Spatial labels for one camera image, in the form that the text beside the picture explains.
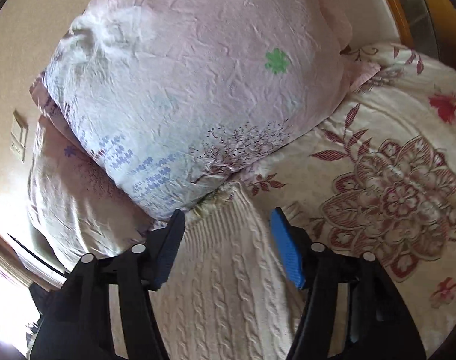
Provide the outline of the upper floral white pillow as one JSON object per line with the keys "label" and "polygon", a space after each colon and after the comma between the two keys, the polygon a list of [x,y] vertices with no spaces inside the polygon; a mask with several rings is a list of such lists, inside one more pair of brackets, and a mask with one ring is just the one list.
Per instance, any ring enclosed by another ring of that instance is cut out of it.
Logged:
{"label": "upper floral white pillow", "polygon": [[326,0],[91,0],[31,88],[150,217],[193,207],[379,71]]}

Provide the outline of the cream cable-knit sweater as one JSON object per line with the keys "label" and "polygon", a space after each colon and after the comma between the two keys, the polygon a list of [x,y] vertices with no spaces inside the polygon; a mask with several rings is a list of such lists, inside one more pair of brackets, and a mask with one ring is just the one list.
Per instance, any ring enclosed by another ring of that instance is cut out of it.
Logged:
{"label": "cream cable-knit sweater", "polygon": [[294,189],[230,182],[187,213],[168,281],[150,296],[171,359],[284,359],[295,338],[304,294],[286,278],[269,229],[281,207],[313,230]]}

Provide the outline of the lower pink floral pillow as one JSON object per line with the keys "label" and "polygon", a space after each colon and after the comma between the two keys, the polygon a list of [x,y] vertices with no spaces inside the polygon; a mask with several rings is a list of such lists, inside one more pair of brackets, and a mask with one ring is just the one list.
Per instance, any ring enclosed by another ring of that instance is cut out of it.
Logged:
{"label": "lower pink floral pillow", "polygon": [[41,116],[28,178],[31,223],[66,270],[85,254],[113,257],[164,227]]}

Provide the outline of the wall switch and socket panel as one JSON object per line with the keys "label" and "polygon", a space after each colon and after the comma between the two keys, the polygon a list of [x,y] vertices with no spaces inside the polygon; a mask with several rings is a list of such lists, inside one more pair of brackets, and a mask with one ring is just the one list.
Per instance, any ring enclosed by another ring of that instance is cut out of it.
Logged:
{"label": "wall switch and socket panel", "polygon": [[17,111],[14,111],[10,129],[10,150],[21,163],[25,162],[27,133],[26,120]]}

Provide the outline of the wooden bed headboard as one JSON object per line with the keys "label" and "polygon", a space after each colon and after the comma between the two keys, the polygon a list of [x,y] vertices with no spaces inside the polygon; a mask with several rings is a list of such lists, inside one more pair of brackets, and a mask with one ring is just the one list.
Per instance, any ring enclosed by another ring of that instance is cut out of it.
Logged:
{"label": "wooden bed headboard", "polygon": [[401,43],[456,69],[456,0],[386,0]]}

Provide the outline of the wooden window frame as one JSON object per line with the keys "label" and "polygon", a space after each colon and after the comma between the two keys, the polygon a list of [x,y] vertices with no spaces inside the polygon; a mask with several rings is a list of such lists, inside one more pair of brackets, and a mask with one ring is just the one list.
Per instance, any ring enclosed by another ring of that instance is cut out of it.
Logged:
{"label": "wooden window frame", "polygon": [[28,234],[28,245],[0,233],[0,269],[26,287],[36,283],[48,291],[60,289],[66,280],[65,268],[34,228]]}

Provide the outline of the floral cream bed quilt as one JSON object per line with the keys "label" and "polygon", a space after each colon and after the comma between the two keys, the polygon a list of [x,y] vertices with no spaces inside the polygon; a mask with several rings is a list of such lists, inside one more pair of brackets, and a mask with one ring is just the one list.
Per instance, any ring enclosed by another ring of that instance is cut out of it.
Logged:
{"label": "floral cream bed quilt", "polygon": [[393,43],[351,57],[381,69],[238,179],[336,252],[375,254],[432,355],[456,324],[456,70]]}

